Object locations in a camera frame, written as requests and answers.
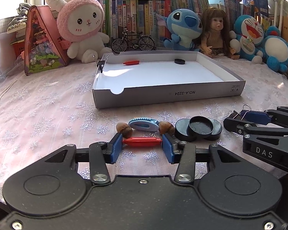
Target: screw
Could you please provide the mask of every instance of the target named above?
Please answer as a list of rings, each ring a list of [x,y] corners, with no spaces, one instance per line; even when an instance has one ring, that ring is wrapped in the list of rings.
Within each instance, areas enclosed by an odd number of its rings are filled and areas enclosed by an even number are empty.
[[[22,230],[22,225],[21,225],[21,223],[15,221],[15,222],[12,223],[12,228],[14,230]]]
[[[192,180],[192,177],[188,174],[180,174],[177,176],[177,179],[180,182],[189,182]]]
[[[148,183],[148,180],[139,180],[139,183],[140,183],[140,184],[147,184],[147,183]]]
[[[93,180],[96,182],[105,182],[108,179],[108,176],[105,174],[96,174],[93,176]]]
[[[264,225],[264,230],[272,230],[274,228],[274,224],[272,222],[268,222]]]

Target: white bunny plush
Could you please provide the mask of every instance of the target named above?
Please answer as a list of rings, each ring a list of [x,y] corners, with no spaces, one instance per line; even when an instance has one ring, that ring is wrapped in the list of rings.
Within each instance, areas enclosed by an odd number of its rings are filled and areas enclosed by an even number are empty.
[[[105,47],[110,38],[99,32],[104,20],[104,11],[97,0],[46,0],[47,4],[59,12],[57,26],[60,35],[72,42],[67,55],[82,63],[101,59],[104,53],[111,53]]]

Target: stitch eye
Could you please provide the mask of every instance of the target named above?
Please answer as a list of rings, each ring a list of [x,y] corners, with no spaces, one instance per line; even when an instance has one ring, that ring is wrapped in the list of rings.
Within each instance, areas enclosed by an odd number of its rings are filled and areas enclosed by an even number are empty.
[[[173,15],[173,18],[174,18],[175,20],[179,20],[179,19],[180,19],[180,13],[177,12],[175,15]]]

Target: doraemon face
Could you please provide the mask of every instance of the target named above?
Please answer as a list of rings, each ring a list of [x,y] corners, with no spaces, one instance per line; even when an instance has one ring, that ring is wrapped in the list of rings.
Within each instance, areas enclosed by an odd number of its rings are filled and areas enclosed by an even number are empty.
[[[169,31],[180,37],[196,39],[203,31],[198,15],[189,9],[175,10],[169,15],[166,23]]]
[[[241,24],[241,32],[244,36],[249,36],[254,45],[258,45],[263,41],[263,28],[255,18],[246,18]]]
[[[86,4],[76,8],[68,17],[67,27],[73,35],[85,35],[97,29],[102,21],[100,8]]]

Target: miniature bicycle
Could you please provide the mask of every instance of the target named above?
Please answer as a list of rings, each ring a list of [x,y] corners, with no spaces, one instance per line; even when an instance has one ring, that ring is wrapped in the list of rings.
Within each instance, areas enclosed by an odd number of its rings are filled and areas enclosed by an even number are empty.
[[[149,35],[141,35],[142,31],[137,32],[137,34],[132,34],[132,31],[128,31],[124,29],[123,37],[115,39],[111,48],[115,53],[125,52],[129,47],[129,43],[132,44],[133,49],[141,49],[142,51],[151,51],[154,49],[155,42]],[[128,39],[129,36],[137,36],[137,42],[132,43],[131,40]]]

